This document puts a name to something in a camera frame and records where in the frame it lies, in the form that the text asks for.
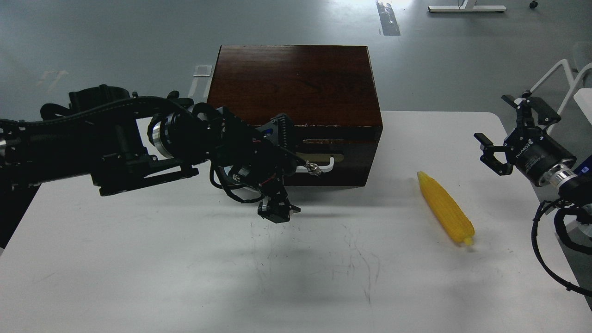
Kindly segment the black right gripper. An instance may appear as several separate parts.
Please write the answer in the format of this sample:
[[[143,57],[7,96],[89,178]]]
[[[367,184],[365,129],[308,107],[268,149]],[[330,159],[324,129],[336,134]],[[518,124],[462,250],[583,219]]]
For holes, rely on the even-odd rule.
[[[512,174],[515,166],[535,187],[549,184],[547,174],[556,165],[575,165],[575,156],[545,131],[559,123],[561,116],[544,99],[533,97],[530,90],[518,98],[506,93],[501,99],[516,110],[516,128],[506,137],[505,146],[495,146],[484,133],[474,133],[480,143],[483,164],[500,176]],[[495,153],[507,152],[506,163],[495,157]]]

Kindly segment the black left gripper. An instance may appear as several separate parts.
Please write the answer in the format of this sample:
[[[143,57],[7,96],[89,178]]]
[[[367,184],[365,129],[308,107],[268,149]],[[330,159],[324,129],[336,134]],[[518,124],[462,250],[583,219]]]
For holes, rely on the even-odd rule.
[[[302,210],[291,204],[284,177],[296,173],[296,160],[281,157],[236,162],[227,166],[227,196],[239,203],[258,203],[257,213],[275,224],[290,221]]]

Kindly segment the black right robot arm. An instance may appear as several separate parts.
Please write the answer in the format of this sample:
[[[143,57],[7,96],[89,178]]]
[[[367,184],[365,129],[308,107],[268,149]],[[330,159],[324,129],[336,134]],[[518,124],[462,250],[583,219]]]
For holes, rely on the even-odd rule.
[[[509,94],[501,97],[516,111],[516,127],[496,146],[486,135],[476,133],[480,142],[480,160],[497,175],[510,175],[518,169],[534,186],[548,184],[556,188],[558,196],[571,207],[557,213],[555,229],[560,240],[569,248],[591,253],[573,242],[565,227],[564,217],[573,215],[577,221],[591,223],[591,177],[577,175],[572,168],[576,158],[547,133],[547,128],[561,120],[561,116],[542,98],[533,97],[530,91],[515,98]]]

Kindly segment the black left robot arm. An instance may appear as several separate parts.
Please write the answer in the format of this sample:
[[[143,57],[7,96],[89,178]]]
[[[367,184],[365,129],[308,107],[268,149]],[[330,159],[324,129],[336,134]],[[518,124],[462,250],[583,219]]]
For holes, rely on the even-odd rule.
[[[198,175],[210,162],[211,185],[258,215],[290,221],[284,178],[330,170],[295,153],[294,124],[279,114],[254,127],[227,107],[194,103],[172,91],[139,96],[99,85],[71,92],[68,107],[44,104],[42,120],[2,119],[1,248],[5,249],[40,185],[90,175],[102,196]]]

